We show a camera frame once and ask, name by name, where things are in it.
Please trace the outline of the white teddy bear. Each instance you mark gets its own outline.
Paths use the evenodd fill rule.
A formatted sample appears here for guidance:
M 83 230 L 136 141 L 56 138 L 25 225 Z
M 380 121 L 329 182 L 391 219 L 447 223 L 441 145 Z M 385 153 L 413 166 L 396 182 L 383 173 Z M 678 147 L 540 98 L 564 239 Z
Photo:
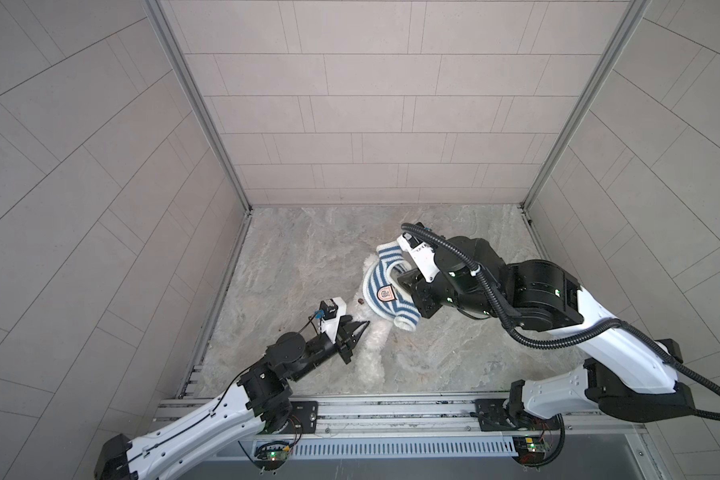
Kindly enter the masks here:
M 360 287 L 352 300 L 350 315 L 356 321 L 369 321 L 362 338 L 354 350 L 353 361 L 358 382 L 365 392 L 379 390 L 385 380 L 382 352 L 393 327 L 391 320 L 378 315 L 366 299 L 363 287 L 365 274 L 378 263 L 375 255 L 367 256 L 363 261 Z

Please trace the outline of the blue white striped sweater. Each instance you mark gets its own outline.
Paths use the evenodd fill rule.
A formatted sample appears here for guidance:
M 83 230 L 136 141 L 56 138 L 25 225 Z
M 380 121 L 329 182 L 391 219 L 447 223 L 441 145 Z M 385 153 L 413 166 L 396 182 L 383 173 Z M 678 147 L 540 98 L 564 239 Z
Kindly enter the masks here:
M 410 294 L 404 291 L 399 277 L 412 270 L 397 241 L 379 245 L 368 258 L 362 295 L 369 307 L 398 329 L 413 332 L 421 319 Z

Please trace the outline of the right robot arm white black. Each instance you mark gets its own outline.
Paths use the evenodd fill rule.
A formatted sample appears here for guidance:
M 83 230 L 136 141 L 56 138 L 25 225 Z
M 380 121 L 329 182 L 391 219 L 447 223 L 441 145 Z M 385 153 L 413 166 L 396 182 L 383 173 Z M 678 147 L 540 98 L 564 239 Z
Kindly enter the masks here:
M 587 354 L 567 374 L 513 382 L 504 406 L 513 423 L 582 411 L 637 423 L 699 415 L 678 379 L 688 373 L 678 345 L 617 318 L 557 264 L 507 263 L 485 239 L 446 239 L 417 224 L 404 225 L 399 239 L 415 263 L 401 287 L 422 317 L 451 307 L 473 320 L 497 319 L 527 348 Z

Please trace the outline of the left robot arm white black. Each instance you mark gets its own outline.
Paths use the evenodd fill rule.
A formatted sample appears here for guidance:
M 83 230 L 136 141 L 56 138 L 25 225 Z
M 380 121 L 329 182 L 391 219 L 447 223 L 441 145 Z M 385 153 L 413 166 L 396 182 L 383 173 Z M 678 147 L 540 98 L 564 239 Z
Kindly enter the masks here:
M 101 447 L 95 479 L 176 479 L 227 445 L 259 433 L 277 433 L 293 410 L 291 384 L 338 355 L 348 364 L 368 321 L 339 318 L 335 338 L 307 341 L 283 334 L 222 394 L 177 421 L 131 439 L 118 434 Z

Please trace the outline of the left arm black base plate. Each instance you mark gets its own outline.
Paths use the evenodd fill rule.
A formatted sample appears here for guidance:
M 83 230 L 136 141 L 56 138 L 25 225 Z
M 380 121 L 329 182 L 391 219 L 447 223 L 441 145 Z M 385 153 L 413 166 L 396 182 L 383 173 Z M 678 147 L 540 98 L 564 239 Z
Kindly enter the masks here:
M 296 400 L 291 402 L 290 410 L 282 410 L 279 417 L 266 422 L 261 435 L 314 434 L 317 429 L 319 403 L 317 401 Z

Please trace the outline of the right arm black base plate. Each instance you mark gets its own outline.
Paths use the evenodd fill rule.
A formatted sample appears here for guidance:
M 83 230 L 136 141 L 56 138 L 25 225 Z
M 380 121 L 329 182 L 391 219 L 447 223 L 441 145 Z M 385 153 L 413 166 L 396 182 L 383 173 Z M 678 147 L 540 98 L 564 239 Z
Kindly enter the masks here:
M 477 399 L 475 412 L 481 431 L 538 431 L 559 430 L 560 421 L 555 417 L 543 419 L 524 410 L 521 402 L 509 399 Z

